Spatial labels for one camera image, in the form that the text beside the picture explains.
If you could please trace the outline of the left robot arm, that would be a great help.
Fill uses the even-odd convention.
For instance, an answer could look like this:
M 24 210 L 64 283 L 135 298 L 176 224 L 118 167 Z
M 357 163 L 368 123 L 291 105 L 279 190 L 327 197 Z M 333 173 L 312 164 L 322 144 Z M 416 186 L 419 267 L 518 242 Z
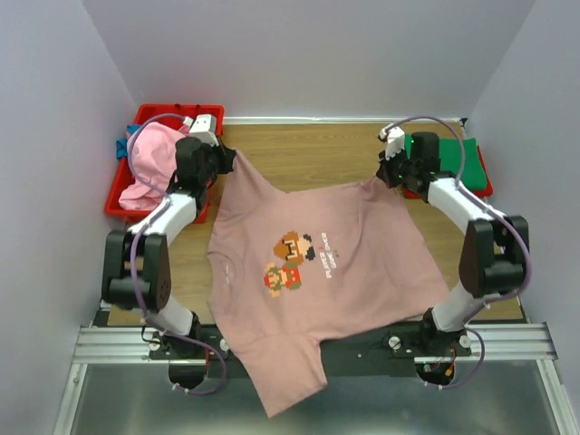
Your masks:
M 219 137 L 203 139 L 196 133 L 178 140 L 176 170 L 161 203 L 141 222 L 106 237 L 101 298 L 139 310 L 144 325 L 168 336 L 170 348 L 182 358 L 199 349 L 216 356 L 219 351 L 202 342 L 198 316 L 172 295 L 169 246 L 207 207 L 210 188 L 219 175 L 233 170 L 235 156 Z

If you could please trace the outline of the dusty pink printed t-shirt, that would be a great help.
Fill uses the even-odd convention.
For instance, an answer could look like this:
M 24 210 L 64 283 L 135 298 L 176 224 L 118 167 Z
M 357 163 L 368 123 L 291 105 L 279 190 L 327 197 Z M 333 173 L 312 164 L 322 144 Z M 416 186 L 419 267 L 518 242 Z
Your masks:
M 322 342 L 423 314 L 449 289 L 378 178 L 284 192 L 243 155 L 208 244 L 208 305 L 268 417 L 325 388 Z

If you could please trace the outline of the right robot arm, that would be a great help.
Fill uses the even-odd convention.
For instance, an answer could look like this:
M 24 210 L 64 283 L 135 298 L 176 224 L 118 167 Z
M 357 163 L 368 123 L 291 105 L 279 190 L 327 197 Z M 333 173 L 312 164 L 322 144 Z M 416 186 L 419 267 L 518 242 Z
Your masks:
M 384 144 L 377 175 L 438 209 L 464 236 L 459 281 L 428 309 L 417 331 L 401 337 L 423 355 L 441 355 L 459 343 L 467 323 L 486 305 L 508 299 L 527 285 L 530 271 L 527 221 L 507 216 L 472 194 L 451 171 L 440 168 L 440 139 L 431 132 L 407 136 L 394 126 L 378 135 Z

